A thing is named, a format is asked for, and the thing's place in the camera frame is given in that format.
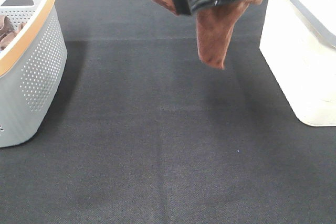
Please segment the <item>brown microfibre towel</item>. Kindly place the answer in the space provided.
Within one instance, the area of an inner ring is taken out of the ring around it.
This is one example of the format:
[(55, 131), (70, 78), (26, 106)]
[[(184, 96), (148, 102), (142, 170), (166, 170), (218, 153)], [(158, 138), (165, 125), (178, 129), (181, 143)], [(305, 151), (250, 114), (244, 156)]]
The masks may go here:
[[(173, 0), (152, 0), (177, 15)], [(250, 4), (263, 0), (241, 0), (201, 10), (196, 15), (198, 55), (202, 63), (224, 69), (224, 60), (236, 22)]]

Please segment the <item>white lidded storage box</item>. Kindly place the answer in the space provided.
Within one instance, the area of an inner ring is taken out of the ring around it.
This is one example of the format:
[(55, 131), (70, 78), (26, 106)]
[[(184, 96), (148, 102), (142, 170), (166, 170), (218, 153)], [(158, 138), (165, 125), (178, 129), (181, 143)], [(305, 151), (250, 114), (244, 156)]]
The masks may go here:
[(259, 48), (295, 116), (335, 126), (335, 0), (268, 0)]

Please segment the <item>black table cloth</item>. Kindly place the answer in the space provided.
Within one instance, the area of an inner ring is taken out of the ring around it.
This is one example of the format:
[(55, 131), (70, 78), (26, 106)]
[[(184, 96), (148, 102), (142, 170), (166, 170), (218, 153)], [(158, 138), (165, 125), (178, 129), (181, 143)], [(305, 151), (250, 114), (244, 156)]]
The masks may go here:
[(225, 69), (151, 0), (56, 0), (68, 57), (43, 123), (1, 149), (1, 223), (335, 223), (335, 128), (297, 120), (262, 54)]

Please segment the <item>grey perforated laundry basket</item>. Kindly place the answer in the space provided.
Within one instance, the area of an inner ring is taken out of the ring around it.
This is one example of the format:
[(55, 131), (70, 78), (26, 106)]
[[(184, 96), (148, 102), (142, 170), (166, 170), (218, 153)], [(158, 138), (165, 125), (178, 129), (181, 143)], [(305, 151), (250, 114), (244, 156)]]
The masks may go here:
[(19, 145), (39, 129), (60, 84), (67, 49), (55, 0), (6, 0), (1, 15), (24, 27), (1, 50), (1, 147)]

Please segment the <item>brown towels in basket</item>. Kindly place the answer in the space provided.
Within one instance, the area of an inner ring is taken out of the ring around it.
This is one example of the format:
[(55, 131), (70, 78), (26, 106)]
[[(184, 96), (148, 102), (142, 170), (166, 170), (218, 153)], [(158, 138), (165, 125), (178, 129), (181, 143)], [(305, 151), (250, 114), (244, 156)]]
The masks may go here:
[(25, 25), (26, 23), (20, 23), (17, 29), (13, 30), (8, 17), (1, 15), (1, 51), (12, 42)]

